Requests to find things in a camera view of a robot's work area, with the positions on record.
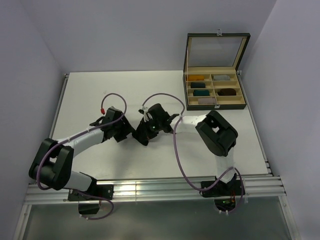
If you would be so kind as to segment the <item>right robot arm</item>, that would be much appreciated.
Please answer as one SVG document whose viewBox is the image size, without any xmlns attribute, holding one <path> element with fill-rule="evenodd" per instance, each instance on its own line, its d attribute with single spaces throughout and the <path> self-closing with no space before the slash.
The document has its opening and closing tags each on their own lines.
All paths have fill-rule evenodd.
<svg viewBox="0 0 320 240">
<path fill-rule="evenodd" d="M 221 114 L 212 110 L 198 116 L 184 116 L 183 113 L 169 115 L 159 103 L 151 107 L 142 106 L 139 112 L 143 115 L 140 122 L 142 129 L 149 139 L 153 139 L 161 131 L 173 135 L 176 161 L 182 176 L 190 186 L 195 187 L 185 174 L 180 161 L 177 147 L 178 133 L 197 133 L 200 136 L 208 150 L 216 156 L 217 191 L 227 195 L 233 190 L 238 176 L 234 167 L 233 148 L 239 135 Z"/>
</svg>

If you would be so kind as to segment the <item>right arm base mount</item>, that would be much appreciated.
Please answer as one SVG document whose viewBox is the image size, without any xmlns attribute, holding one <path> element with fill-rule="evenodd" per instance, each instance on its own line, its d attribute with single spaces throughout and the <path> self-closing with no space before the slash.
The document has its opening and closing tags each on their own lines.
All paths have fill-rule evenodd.
<svg viewBox="0 0 320 240">
<path fill-rule="evenodd" d="M 218 212 L 225 215 L 229 215 L 236 209 L 245 194 L 243 182 L 238 179 L 229 183 L 219 181 L 213 188 L 200 192 L 204 198 L 214 198 L 214 205 Z"/>
</svg>

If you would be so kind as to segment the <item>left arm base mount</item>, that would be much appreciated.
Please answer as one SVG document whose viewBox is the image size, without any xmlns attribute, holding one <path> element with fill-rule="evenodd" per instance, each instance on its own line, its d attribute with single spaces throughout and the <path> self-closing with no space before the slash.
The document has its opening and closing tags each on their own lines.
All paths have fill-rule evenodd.
<svg viewBox="0 0 320 240">
<path fill-rule="evenodd" d="M 98 184 L 87 191 L 70 189 L 67 200 L 69 202 L 78 202 L 78 213 L 80 217 L 92 221 L 101 220 L 110 216 L 114 211 L 115 206 L 112 202 L 113 194 L 113 184 Z M 99 210 L 101 210 L 102 201 L 110 204 L 110 210 L 105 215 L 97 216 Z"/>
</svg>

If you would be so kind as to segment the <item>black sock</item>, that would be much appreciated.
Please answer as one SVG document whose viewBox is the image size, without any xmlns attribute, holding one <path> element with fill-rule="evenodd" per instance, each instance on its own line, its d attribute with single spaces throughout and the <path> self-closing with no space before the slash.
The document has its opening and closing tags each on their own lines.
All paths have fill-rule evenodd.
<svg viewBox="0 0 320 240">
<path fill-rule="evenodd" d="M 143 146 L 147 146 L 149 144 L 148 131 L 144 121 L 139 123 L 137 129 L 132 133 L 132 137 Z"/>
</svg>

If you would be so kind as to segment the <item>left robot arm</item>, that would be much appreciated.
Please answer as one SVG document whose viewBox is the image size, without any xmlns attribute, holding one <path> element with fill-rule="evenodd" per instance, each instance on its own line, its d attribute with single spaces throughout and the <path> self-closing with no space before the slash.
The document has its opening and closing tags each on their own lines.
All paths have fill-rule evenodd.
<svg viewBox="0 0 320 240">
<path fill-rule="evenodd" d="M 74 189 L 86 200 L 98 193 L 97 180 L 87 174 L 72 171 L 74 157 L 109 139 L 121 142 L 134 132 L 124 113 L 114 107 L 89 127 L 73 136 L 54 140 L 46 138 L 40 145 L 28 175 L 38 184 L 54 190 Z"/>
</svg>

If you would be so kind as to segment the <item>brown striped sock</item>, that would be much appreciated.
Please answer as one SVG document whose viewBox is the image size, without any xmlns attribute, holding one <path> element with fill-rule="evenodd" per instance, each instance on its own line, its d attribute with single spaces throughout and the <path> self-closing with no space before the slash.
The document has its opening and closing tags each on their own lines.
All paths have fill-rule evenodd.
<svg viewBox="0 0 320 240">
<path fill-rule="evenodd" d="M 218 96 L 236 96 L 237 91 L 233 88 L 221 88 L 217 91 Z"/>
</svg>

